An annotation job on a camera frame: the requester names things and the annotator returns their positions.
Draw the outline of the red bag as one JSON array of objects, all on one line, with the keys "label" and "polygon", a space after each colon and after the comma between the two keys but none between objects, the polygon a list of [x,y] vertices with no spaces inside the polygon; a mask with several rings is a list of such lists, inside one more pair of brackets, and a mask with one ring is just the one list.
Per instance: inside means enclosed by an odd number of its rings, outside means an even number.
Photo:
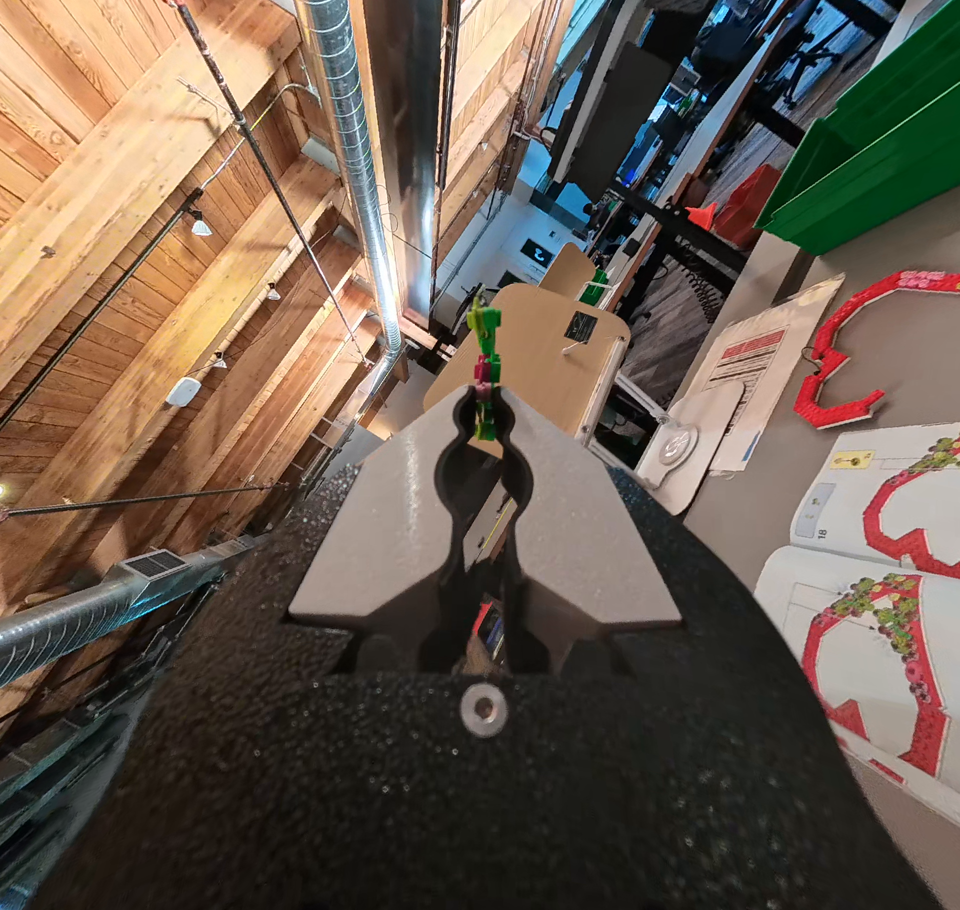
[{"label": "red bag", "polygon": [[756,223],[773,193],[782,171],[764,163],[733,190],[718,208],[712,232],[740,251],[750,251],[762,235]]}]

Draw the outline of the tan wooden chair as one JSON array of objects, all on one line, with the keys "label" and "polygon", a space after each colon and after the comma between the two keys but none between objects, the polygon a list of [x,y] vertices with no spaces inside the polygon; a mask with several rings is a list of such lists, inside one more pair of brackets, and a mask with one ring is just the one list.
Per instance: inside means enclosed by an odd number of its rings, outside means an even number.
[{"label": "tan wooden chair", "polygon": [[501,289],[500,385],[586,447],[630,339],[613,314],[529,284]]}]

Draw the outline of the small tan wooden board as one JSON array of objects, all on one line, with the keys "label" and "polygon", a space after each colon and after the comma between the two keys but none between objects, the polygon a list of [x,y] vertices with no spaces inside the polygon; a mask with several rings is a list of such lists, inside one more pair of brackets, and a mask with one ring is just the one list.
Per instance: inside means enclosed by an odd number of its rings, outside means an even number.
[{"label": "small tan wooden board", "polygon": [[563,245],[545,272],[538,288],[579,300],[594,281],[596,265],[574,242]]}]

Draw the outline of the black sprinkler pipe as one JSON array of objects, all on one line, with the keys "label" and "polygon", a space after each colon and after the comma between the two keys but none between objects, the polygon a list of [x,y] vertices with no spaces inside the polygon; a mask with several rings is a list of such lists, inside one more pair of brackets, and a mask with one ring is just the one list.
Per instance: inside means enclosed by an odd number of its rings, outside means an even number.
[{"label": "black sprinkler pipe", "polygon": [[301,222],[299,221],[299,219],[295,216],[294,210],[291,207],[285,195],[285,192],[282,190],[281,185],[278,179],[276,178],[275,173],[272,171],[269,162],[267,161],[265,155],[263,154],[258,144],[258,140],[255,136],[252,125],[248,123],[248,120],[246,119],[246,115],[242,111],[238,102],[236,101],[234,97],[234,93],[232,92],[231,88],[226,82],[226,78],[224,77],[219,64],[214,59],[212,51],[210,49],[210,45],[207,39],[205,38],[204,34],[202,33],[201,29],[199,28],[197,21],[192,15],[187,5],[187,0],[162,0],[162,1],[167,6],[173,8],[178,12],[181,22],[186,28],[186,31],[188,32],[190,38],[193,40],[203,62],[206,65],[206,68],[208,69],[211,77],[213,78],[214,83],[219,88],[222,94],[222,97],[225,100],[226,109],[228,110],[236,129],[240,132],[241,136],[243,136],[243,138],[246,140],[246,145],[252,150],[253,154],[255,155],[254,157],[257,163],[259,164],[262,172],[266,176],[274,196],[277,198],[282,211],[288,218],[289,223],[291,224],[294,230],[294,235],[296,239],[303,245],[303,250],[309,256],[309,259],[315,271],[317,272],[321,282],[327,289],[328,295],[330,296],[330,299],[332,300],[335,309],[337,310],[339,316],[341,317],[342,322],[345,324],[348,339],[352,342],[354,349],[357,352],[359,352],[360,360],[362,364],[365,366],[366,372],[369,374],[373,370],[374,364],[368,358],[366,352],[363,352],[360,349],[358,339],[354,335],[355,327],[354,325],[351,325],[348,322],[346,313],[343,311],[338,298],[334,297],[333,289],[330,284],[330,281],[326,275],[325,270],[323,269],[323,266],[319,262],[318,256],[315,254],[313,250],[313,246],[308,241],[306,231],[304,230],[304,227],[301,225]]}]

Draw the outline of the red lego heart frame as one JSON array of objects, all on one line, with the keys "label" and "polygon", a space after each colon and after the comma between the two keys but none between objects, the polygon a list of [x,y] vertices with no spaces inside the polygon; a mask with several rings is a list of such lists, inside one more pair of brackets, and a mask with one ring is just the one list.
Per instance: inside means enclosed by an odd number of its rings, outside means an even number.
[{"label": "red lego heart frame", "polygon": [[823,407],[820,402],[827,381],[850,360],[835,346],[839,331],[870,304],[900,292],[957,295],[959,274],[955,271],[917,268],[900,270],[853,294],[823,322],[808,347],[813,373],[803,379],[793,407],[794,412],[815,429],[824,430],[868,420],[885,398],[885,391],[876,389],[861,399],[831,407]]}]

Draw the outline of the green pink lego flower stem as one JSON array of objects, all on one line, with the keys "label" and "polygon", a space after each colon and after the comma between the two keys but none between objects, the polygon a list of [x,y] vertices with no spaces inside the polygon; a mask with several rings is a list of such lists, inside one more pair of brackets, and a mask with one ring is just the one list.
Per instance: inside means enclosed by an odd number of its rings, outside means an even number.
[{"label": "green pink lego flower stem", "polygon": [[466,314],[466,323],[477,339],[478,356],[473,369],[475,419],[474,437],[479,441],[497,439],[494,390],[501,377],[501,357],[497,348],[501,311],[477,292]]}]

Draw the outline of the clear bag with printed sheet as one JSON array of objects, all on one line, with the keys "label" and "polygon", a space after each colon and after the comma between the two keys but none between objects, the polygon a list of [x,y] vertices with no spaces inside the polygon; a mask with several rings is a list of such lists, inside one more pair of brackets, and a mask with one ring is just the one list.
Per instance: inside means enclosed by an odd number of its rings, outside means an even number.
[{"label": "clear bag with printed sheet", "polygon": [[743,384],[710,464],[713,474],[743,471],[801,361],[802,351],[846,275],[837,274],[786,303],[726,327],[710,344],[690,389],[700,393],[730,381]]}]

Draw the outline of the white flat pouch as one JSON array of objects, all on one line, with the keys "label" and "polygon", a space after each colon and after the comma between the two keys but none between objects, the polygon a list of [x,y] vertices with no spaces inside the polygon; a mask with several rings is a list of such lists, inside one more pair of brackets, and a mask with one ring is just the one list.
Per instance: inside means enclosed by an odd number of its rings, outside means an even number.
[{"label": "white flat pouch", "polygon": [[633,474],[668,514],[678,517],[707,476],[745,385],[726,381],[664,409],[629,380],[618,378],[618,383],[656,420],[656,432]]}]

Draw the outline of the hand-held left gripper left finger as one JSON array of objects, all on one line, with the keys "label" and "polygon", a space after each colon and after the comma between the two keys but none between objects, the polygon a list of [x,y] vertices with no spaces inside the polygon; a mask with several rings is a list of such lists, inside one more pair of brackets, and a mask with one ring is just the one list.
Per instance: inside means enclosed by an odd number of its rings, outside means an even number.
[{"label": "hand-held left gripper left finger", "polygon": [[477,592],[456,496],[475,405],[460,387],[365,460],[289,605],[351,632],[356,667],[450,672],[467,648]]}]

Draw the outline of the lego instruction booklet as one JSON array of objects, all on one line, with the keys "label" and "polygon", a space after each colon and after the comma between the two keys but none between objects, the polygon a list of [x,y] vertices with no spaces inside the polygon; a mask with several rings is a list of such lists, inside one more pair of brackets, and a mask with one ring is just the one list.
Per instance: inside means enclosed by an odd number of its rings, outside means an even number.
[{"label": "lego instruction booklet", "polygon": [[754,594],[841,747],[959,820],[959,429],[841,434]]}]

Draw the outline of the long silver ventilation duct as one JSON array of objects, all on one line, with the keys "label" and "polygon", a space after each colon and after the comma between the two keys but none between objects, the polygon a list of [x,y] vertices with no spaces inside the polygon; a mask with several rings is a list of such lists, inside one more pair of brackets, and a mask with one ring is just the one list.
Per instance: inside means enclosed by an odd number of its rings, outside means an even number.
[{"label": "long silver ventilation duct", "polygon": [[349,0],[293,0],[320,102],[329,118],[334,153],[349,192],[386,347],[350,405],[364,414],[402,355],[400,303],[383,223],[374,147]]}]

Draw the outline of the black desk frame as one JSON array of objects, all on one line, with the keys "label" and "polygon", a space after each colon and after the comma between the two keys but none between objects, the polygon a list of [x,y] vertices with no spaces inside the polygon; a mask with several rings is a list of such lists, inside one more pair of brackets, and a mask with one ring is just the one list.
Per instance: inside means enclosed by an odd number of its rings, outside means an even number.
[{"label": "black desk frame", "polygon": [[686,208],[660,207],[616,181],[609,188],[621,208],[636,217],[637,225],[606,266],[607,293],[601,303],[612,308],[629,292],[635,276],[653,251],[690,269],[723,297],[727,297],[747,263],[747,256],[711,230],[695,224]]}]

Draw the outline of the green plastic bin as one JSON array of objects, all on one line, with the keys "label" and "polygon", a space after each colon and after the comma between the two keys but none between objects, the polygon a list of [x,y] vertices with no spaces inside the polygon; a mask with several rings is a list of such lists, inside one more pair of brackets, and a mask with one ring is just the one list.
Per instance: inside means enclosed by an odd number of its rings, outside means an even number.
[{"label": "green plastic bin", "polygon": [[808,128],[755,226],[822,256],[959,183],[959,0]]}]

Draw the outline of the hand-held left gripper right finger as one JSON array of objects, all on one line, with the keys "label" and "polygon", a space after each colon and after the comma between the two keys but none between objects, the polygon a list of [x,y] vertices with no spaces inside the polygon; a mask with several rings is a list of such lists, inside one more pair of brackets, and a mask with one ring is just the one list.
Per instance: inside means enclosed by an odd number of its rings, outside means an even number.
[{"label": "hand-held left gripper right finger", "polygon": [[495,390],[511,672],[560,672],[582,642],[676,628],[682,615],[608,467],[508,389]]}]

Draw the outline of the silver duct with vent grille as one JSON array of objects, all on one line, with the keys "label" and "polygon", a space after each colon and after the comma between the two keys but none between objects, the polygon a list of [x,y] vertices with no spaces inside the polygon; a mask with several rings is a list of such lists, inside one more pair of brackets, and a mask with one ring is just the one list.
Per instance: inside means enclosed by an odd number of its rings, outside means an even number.
[{"label": "silver duct with vent grille", "polygon": [[91,588],[3,617],[2,687],[217,582],[264,542],[244,535],[185,556],[152,551],[115,564]]}]

